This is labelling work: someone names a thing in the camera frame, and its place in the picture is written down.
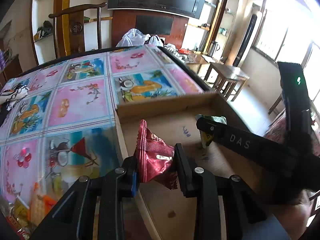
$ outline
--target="white label on packet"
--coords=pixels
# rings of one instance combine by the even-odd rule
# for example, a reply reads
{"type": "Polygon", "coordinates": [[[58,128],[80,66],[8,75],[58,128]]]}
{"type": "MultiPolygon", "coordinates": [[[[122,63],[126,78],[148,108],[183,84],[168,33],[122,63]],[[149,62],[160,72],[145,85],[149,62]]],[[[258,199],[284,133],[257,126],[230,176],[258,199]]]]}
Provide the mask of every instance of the white label on packet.
{"type": "Polygon", "coordinates": [[[166,161],[172,160],[172,157],[162,156],[162,155],[159,155],[159,154],[156,156],[156,158],[159,159],[159,160],[166,160],[166,161]]]}

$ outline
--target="wooden chair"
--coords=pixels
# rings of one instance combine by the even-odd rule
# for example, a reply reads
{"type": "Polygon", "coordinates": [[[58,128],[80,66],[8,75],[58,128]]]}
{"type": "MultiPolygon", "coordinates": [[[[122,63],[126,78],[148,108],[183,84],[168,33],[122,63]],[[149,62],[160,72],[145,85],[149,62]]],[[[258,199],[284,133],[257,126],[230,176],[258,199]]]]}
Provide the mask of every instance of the wooden chair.
{"type": "Polygon", "coordinates": [[[69,39],[71,54],[84,52],[84,11],[88,9],[97,9],[97,35],[98,35],[98,49],[102,48],[101,42],[101,8],[107,5],[106,2],[101,4],[81,4],[66,8],[60,12],[49,14],[49,18],[53,19],[53,37],[54,47],[57,58],[60,57],[58,32],[57,32],[57,18],[68,14],[69,15],[69,39]]]}

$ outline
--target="open cardboard tray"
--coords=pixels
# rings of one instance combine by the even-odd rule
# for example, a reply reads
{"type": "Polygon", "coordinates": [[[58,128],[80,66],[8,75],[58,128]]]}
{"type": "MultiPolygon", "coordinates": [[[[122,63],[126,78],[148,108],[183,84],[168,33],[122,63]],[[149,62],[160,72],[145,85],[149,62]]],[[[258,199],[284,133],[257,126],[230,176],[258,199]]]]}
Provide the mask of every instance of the open cardboard tray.
{"type": "MultiPolygon", "coordinates": [[[[181,143],[186,154],[195,158],[199,166],[226,178],[237,174],[257,194],[266,197],[274,184],[273,176],[214,142],[202,149],[196,114],[224,116],[228,125],[248,130],[232,107],[216,93],[128,103],[119,105],[115,112],[120,158],[134,154],[139,121],[145,119],[147,127],[167,144],[181,143]]],[[[171,191],[155,181],[141,183],[135,201],[152,239],[193,239],[196,198],[185,198],[179,185],[171,191]]]]}

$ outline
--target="white tiled floor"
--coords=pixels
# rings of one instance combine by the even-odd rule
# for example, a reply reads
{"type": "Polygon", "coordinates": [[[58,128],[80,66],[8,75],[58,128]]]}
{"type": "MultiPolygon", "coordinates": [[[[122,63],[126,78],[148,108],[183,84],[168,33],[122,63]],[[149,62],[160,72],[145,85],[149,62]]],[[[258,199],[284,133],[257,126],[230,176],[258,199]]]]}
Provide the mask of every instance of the white tiled floor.
{"type": "MultiPolygon", "coordinates": [[[[201,68],[199,76],[203,79],[205,73],[207,72],[207,67],[205,69],[201,68]]],[[[208,82],[214,82],[218,76],[218,73],[214,70],[208,78],[208,82]]],[[[229,102],[233,108],[238,112],[242,120],[247,124],[251,132],[263,136],[268,130],[271,122],[276,118],[276,114],[271,113],[268,115],[268,107],[265,106],[261,100],[253,93],[252,89],[248,86],[244,86],[234,102],[231,102],[233,96],[229,97],[229,102]]]]}

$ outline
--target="red candy wrapper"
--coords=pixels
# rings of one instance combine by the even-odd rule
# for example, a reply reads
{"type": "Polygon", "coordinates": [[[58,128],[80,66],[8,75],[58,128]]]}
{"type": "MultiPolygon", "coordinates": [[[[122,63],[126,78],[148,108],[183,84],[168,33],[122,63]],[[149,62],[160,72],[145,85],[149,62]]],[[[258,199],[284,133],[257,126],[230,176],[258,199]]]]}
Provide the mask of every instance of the red candy wrapper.
{"type": "Polygon", "coordinates": [[[147,128],[147,121],[141,120],[134,152],[138,159],[140,182],[156,180],[168,189],[177,189],[177,172],[173,167],[174,147],[147,128]]]}

